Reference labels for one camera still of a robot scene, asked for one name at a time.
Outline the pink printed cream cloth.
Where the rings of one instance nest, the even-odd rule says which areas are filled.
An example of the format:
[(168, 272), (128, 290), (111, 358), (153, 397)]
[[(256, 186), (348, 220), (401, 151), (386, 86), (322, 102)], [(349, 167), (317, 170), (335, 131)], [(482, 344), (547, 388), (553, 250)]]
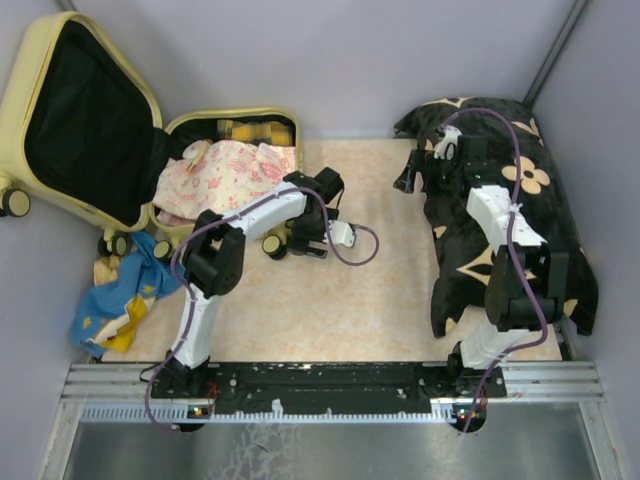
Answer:
[(265, 195), (296, 169), (296, 148), (221, 140), (192, 173), (189, 163), (170, 158), (159, 176), (152, 205), (161, 224), (186, 225), (204, 210), (224, 213)]

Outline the yellow plaid shirt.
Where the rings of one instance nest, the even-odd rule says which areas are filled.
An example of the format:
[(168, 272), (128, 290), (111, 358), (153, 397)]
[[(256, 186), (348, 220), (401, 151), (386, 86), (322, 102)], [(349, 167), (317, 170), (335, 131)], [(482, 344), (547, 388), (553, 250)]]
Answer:
[(217, 121), (216, 127), (218, 137), (224, 140), (235, 140), (254, 145), (265, 143), (281, 147), (295, 145), (293, 131), (288, 126), (277, 121), (243, 122), (220, 119)]

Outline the white oval brush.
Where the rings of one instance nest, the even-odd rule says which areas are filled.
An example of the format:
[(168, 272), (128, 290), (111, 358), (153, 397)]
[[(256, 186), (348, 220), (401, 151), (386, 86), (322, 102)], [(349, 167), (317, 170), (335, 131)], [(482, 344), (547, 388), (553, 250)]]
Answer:
[(208, 140), (198, 140), (196, 142), (193, 142), (184, 149), (183, 159), (195, 159), (201, 152), (206, 152), (210, 146), (211, 142)]

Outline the pale yellow suitcase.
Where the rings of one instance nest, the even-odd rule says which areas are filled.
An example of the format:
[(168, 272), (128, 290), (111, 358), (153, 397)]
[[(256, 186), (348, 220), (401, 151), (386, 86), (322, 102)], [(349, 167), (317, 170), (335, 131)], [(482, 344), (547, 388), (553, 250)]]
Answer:
[(276, 107), (196, 110), (171, 121), (141, 75), (88, 16), (67, 11), (27, 28), (1, 102), (1, 212), (41, 198), (100, 228), (98, 251), (124, 256), (156, 222), (161, 170), (188, 144), (222, 140), (217, 121), (277, 121)]

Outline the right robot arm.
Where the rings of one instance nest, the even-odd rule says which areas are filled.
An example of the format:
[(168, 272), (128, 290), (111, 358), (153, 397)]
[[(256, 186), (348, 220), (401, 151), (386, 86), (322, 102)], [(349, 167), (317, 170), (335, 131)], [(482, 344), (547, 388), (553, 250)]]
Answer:
[(412, 150), (395, 189), (411, 194), (415, 178), (424, 193), (442, 193), (466, 203), (467, 214), (484, 234), (492, 260), (485, 290), (486, 319), (447, 359), (447, 384), (456, 394), (470, 395), (496, 360), (528, 347), (526, 337), (548, 336), (549, 324), (563, 315), (569, 254), (551, 245), (527, 222), (515, 189), (498, 183), (488, 140), (464, 135), (453, 126), (437, 131), (435, 147)]

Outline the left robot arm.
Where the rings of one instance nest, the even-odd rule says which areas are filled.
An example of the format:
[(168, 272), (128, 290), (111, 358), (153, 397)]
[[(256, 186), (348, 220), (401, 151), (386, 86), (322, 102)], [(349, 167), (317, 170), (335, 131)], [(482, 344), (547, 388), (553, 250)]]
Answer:
[(271, 257), (292, 253), (320, 259), (337, 245), (355, 244), (354, 228), (340, 222), (339, 210), (329, 206), (344, 187), (329, 167), (313, 177), (294, 171), (243, 207), (199, 214), (171, 258), (173, 272), (183, 266), (186, 300), (179, 334), (159, 371), (173, 375), (176, 389), (194, 397), (207, 387), (209, 340), (223, 298), (241, 280), (248, 243), (261, 238), (267, 247), (273, 241), (274, 248), (265, 251)]

